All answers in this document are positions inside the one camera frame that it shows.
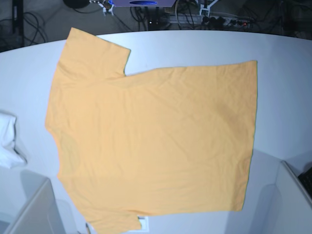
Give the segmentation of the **blue purple device box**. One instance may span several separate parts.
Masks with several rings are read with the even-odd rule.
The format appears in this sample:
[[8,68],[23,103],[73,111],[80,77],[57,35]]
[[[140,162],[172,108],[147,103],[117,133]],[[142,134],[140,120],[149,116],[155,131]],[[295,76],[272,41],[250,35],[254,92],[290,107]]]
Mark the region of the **blue purple device box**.
[[112,0],[112,2],[116,7],[172,7],[176,0]]

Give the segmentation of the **yellow orange T-shirt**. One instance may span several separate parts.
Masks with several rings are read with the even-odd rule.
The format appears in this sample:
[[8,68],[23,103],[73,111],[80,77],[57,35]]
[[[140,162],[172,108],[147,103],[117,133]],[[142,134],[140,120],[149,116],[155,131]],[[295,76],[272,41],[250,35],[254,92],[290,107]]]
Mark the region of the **yellow orange T-shirt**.
[[58,179],[99,234],[140,216],[240,211],[253,153],[257,63],[126,76],[130,50],[72,28],[45,128]]

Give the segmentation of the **white crumpled cloth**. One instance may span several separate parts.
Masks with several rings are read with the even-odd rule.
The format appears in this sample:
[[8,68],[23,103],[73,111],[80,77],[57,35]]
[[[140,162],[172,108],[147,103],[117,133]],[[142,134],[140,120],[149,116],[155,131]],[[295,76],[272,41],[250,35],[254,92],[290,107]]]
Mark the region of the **white crumpled cloth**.
[[0,113],[0,166],[7,169],[27,164],[26,159],[15,149],[16,120],[11,114]]

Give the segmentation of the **white rectangular table grommet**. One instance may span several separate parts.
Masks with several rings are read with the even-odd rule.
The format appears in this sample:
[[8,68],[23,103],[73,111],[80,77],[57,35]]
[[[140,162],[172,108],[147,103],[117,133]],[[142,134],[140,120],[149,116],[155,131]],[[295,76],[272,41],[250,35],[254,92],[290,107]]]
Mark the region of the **white rectangular table grommet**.
[[141,228],[139,232],[149,232],[149,218],[147,216],[139,216],[138,220],[140,222]]

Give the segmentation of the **black keyboard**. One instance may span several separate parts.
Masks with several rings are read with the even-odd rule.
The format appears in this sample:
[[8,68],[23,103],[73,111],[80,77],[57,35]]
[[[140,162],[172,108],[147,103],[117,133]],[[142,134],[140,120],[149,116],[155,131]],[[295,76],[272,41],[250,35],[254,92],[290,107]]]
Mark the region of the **black keyboard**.
[[312,168],[298,176],[299,181],[305,188],[309,196],[312,196]]

